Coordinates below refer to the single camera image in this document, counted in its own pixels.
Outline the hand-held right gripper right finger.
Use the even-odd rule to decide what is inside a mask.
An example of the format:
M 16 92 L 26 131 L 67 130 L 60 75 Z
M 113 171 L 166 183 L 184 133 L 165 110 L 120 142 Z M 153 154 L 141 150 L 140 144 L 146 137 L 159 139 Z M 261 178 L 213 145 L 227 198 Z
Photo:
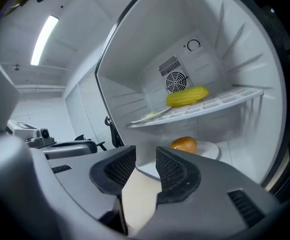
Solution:
M 156 170 L 161 192 L 137 240 L 257 240 L 286 208 L 218 160 L 159 146 Z

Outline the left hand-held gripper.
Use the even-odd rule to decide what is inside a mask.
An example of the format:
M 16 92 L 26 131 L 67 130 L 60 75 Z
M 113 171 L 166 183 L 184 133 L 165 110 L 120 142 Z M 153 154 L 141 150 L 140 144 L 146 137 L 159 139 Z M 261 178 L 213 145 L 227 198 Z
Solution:
M 27 143 L 30 148 L 42 148 L 48 160 L 78 157 L 96 152 L 87 144 L 78 141 L 58 142 L 50 136 L 48 129 L 36 128 L 24 122 L 9 120 L 6 125 L 6 132 L 17 136 Z

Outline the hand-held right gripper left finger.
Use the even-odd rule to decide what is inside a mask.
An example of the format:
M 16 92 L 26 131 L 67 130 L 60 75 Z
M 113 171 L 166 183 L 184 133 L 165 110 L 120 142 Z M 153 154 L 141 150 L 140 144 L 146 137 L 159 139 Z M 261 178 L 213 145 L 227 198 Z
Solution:
M 135 169 L 135 146 L 58 159 L 33 148 L 31 157 L 59 235 L 128 235 L 122 190 Z

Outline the orange fruit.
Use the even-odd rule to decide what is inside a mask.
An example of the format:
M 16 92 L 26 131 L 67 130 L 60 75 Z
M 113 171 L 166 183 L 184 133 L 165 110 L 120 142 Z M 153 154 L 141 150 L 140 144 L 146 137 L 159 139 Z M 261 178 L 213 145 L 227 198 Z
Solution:
M 181 137 L 174 140 L 171 143 L 170 148 L 188 153 L 194 153 L 197 149 L 197 141 L 189 136 Z

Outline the small white fridge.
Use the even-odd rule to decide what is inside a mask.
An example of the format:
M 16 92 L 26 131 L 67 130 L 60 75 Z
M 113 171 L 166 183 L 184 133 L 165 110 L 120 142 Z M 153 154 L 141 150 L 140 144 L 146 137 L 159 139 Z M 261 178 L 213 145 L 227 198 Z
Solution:
M 181 137 L 218 146 L 218 160 L 279 200 L 290 198 L 290 6 L 285 0 L 132 0 L 96 68 L 108 114 L 136 169 L 158 180 L 156 152 Z M 170 107 L 169 94 L 203 86 L 264 95 L 218 112 L 128 128 Z

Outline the white fridge shelf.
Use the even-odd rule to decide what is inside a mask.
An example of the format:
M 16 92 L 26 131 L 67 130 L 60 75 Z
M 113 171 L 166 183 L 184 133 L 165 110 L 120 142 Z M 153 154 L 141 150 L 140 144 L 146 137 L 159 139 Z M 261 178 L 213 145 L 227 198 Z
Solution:
M 133 122 L 127 127 L 130 129 L 174 123 L 219 112 L 249 100 L 259 98 L 264 91 L 251 87 L 237 87 L 201 102 L 178 108 L 166 108 L 162 112 L 146 120 Z

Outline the black office chair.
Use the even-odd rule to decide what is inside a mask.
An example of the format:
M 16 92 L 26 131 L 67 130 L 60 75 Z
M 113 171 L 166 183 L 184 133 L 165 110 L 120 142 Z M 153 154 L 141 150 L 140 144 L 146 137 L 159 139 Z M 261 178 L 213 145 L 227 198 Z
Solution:
M 88 145 L 91 148 L 91 151 L 94 153 L 98 152 L 97 151 L 98 148 L 101 148 L 102 151 L 107 151 L 106 147 L 104 146 L 104 144 L 105 144 L 104 141 L 99 142 L 99 143 L 95 143 L 90 138 L 89 139 L 85 138 L 83 134 L 79 135 L 74 140 L 80 142 L 81 144 Z
M 112 145 L 115 148 L 123 147 L 124 146 L 123 141 L 122 141 L 114 123 L 112 122 L 111 118 L 106 116 L 104 123 L 110 127 Z

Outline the empty white plate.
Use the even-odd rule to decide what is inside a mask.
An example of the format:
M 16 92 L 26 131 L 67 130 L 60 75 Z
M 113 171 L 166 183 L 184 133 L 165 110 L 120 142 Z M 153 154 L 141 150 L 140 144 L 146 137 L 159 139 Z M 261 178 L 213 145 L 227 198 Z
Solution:
M 198 141 L 194 154 L 201 157 L 217 160 L 220 154 L 220 150 L 219 147 L 212 142 Z

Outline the white window blind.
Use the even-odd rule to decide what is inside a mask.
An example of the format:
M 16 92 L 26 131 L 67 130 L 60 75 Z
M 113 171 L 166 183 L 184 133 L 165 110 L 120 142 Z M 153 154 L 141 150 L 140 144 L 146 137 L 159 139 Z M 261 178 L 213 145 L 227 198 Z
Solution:
M 95 77 L 89 71 L 65 99 L 65 105 L 75 136 L 84 135 L 95 143 L 104 142 L 106 149 L 113 149 L 111 130 L 105 124 L 108 112 Z

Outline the round beige table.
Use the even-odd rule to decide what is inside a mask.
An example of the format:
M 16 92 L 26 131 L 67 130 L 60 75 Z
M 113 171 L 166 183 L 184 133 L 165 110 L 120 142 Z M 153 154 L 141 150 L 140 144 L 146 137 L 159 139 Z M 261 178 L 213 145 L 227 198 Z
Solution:
M 161 183 L 134 169 L 122 189 L 122 206 L 128 236 L 134 237 L 153 216 Z

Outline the white plate with food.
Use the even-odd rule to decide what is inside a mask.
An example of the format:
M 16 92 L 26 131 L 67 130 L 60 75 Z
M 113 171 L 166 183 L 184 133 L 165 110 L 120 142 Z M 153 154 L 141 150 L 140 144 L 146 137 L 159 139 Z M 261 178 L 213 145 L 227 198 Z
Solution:
M 170 109 L 171 109 L 171 107 L 169 106 L 163 110 L 152 111 L 151 113 L 144 115 L 141 119 L 132 121 L 131 124 L 138 124 L 138 123 L 142 123 L 142 122 L 146 122 L 148 120 L 154 119 L 154 118 L 159 117 L 162 114 L 168 112 Z

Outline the yellow corn cob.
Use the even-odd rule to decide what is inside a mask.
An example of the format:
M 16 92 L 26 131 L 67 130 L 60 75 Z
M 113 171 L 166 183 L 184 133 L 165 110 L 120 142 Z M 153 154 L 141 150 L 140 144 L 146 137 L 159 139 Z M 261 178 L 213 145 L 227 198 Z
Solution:
M 166 97 L 166 104 L 174 108 L 184 107 L 197 103 L 198 101 L 207 97 L 209 94 L 210 92 L 206 87 L 195 86 L 174 93 L 170 93 Z

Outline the long ceiling light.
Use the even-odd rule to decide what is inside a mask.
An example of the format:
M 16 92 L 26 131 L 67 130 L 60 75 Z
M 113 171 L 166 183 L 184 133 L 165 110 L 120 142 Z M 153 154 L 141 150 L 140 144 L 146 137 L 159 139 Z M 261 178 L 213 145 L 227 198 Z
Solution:
M 32 53 L 32 57 L 31 57 L 31 61 L 30 61 L 30 64 L 32 66 L 39 65 L 43 50 L 45 48 L 45 45 L 46 45 L 53 29 L 57 25 L 58 21 L 59 21 L 59 19 L 53 15 L 50 15 L 46 19 L 46 21 L 45 21 L 45 23 L 44 23 L 44 25 L 39 33 L 39 36 L 37 38 L 37 41 L 36 41 L 36 44 L 35 44 L 35 47 L 34 47 L 34 50 Z

